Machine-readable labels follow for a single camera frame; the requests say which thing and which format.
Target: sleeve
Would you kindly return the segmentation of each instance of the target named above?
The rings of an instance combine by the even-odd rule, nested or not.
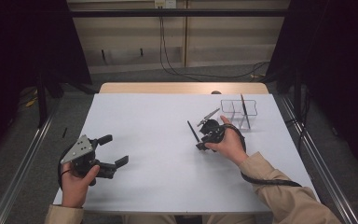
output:
[[[51,205],[48,208],[45,224],[80,224],[84,210],[81,208],[68,208]]]
[[[240,164],[241,172],[257,179],[290,180],[274,169],[257,152]],[[323,204],[316,201],[308,187],[253,185],[258,198],[266,204],[274,216],[273,223],[340,223]]]

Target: beige sleeve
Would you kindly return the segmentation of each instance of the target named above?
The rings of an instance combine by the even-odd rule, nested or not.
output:
[[[80,224],[83,219],[83,209],[67,208],[51,205],[48,208],[45,224]]]
[[[259,152],[241,163],[240,169],[243,174],[256,179],[290,180]],[[316,201],[308,187],[253,186],[259,199],[271,209],[273,223],[340,223],[330,209]]]

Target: person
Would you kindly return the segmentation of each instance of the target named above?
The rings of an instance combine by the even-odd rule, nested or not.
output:
[[[221,116],[225,123],[230,123]],[[241,140],[235,131],[226,129],[220,143],[206,143],[206,147],[218,151],[236,165],[241,172],[256,179],[284,179],[288,176],[272,167],[263,156],[256,152],[248,156],[242,148]],[[64,171],[70,170],[70,163],[63,165]],[[83,203],[89,183],[98,174],[99,167],[94,166],[84,178],[67,172],[62,175],[62,204],[51,205],[46,216],[46,224],[78,224],[83,217]],[[253,184],[258,198],[267,205],[273,214],[272,223],[340,223],[338,218],[323,204],[316,201],[308,187],[263,186]],[[175,223],[173,216],[124,216],[124,223]],[[203,223],[255,223],[250,215],[211,215],[203,216]]]

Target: wall outlet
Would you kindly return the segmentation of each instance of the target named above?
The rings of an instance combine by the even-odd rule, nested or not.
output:
[[[165,8],[176,8],[176,0],[166,0]]]
[[[155,0],[155,8],[165,8],[165,0]]]

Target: hand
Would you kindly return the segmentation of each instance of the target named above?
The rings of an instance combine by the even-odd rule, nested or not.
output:
[[[220,116],[220,119],[226,124],[230,123],[224,116]],[[226,129],[225,137],[220,143],[205,143],[205,146],[218,151],[237,165],[240,165],[248,158],[248,155],[243,151],[240,137],[234,130],[229,128]]]
[[[62,166],[62,171],[68,171],[62,175],[62,206],[71,208],[81,208],[86,201],[89,184],[97,176],[100,166],[93,166],[86,176],[78,177],[73,164],[67,162]]]

